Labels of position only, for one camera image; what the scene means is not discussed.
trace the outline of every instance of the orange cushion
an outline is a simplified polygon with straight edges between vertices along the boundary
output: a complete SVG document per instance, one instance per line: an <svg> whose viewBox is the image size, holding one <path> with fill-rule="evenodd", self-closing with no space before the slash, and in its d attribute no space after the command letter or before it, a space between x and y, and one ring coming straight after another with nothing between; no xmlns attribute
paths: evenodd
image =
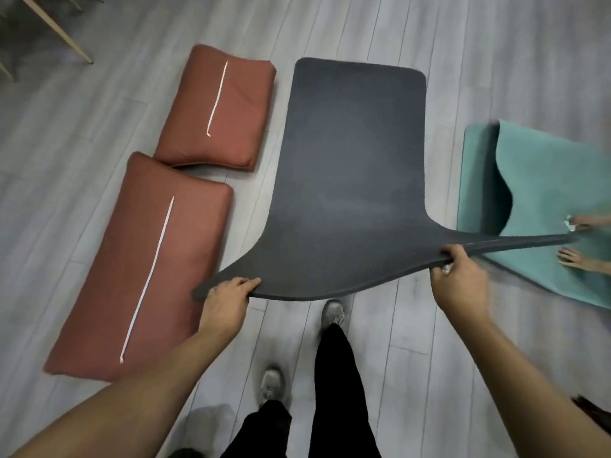
<svg viewBox="0 0 611 458"><path fill-rule="evenodd" d="M254 171L275 76L269 61L194 46L154 158Z"/></svg>
<svg viewBox="0 0 611 458"><path fill-rule="evenodd" d="M232 196L224 183L132 154L100 249L45 371L115 381L194 334L202 305L191 291L216 267Z"/></svg>

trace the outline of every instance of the person's left hand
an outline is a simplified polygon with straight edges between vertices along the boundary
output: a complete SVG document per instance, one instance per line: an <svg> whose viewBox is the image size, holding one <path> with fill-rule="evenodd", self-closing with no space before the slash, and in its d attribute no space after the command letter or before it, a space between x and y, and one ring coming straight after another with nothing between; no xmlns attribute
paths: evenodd
<svg viewBox="0 0 611 458"><path fill-rule="evenodd" d="M231 341L242 329L248 294L260 283L261 278L233 278L210 289L203 303L199 330L218 334Z"/></svg>
<svg viewBox="0 0 611 458"><path fill-rule="evenodd" d="M589 272L599 270L600 260L584 256L578 250L563 247L558 251L558 261L567 267L579 268Z"/></svg>

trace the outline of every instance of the black pants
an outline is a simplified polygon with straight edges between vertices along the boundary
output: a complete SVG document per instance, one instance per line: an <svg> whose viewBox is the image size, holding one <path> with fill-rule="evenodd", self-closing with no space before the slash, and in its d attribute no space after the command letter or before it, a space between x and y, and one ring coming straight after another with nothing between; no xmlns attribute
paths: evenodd
<svg viewBox="0 0 611 458"><path fill-rule="evenodd" d="M325 330L318 346L314 384L316 413L310 457L379 457L355 355L336 324ZM282 403L269 400L246 417L222 458L284 457L290 425L291 415Z"/></svg>

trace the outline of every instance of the teal mat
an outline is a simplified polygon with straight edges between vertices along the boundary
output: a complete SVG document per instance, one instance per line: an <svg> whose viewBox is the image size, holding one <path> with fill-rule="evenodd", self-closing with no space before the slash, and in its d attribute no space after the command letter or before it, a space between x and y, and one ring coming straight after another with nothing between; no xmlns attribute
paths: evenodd
<svg viewBox="0 0 611 458"><path fill-rule="evenodd" d="M501 236L566 232L567 215L611 212L611 157L509 122L466 129L458 230ZM579 233L577 250L611 261L611 228ZM611 308L611 277L564 267L558 246L487 254L573 299Z"/></svg>

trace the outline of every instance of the laminate flooring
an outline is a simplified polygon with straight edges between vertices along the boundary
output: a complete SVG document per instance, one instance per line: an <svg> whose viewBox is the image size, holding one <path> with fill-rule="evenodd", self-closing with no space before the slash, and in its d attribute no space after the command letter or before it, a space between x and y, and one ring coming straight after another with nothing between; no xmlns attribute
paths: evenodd
<svg viewBox="0 0 611 458"><path fill-rule="evenodd" d="M19 1L0 25L0 454L104 386L42 373L74 303L134 151L153 153L195 43L278 70L253 174L187 170L235 191L221 266L261 234L294 63L307 55L420 69L426 101L426 208L455 225L462 133L506 119L611 147L609 0L40 0L95 60L85 64ZM494 266L493 314L567 394L611 409L611 312ZM478 370L432 299L426 272L345 299L348 339L385 458L511 457ZM291 381L291 457L305 457L324 302L253 299L244 328L201 378L160 456L218 457L262 370Z"/></svg>

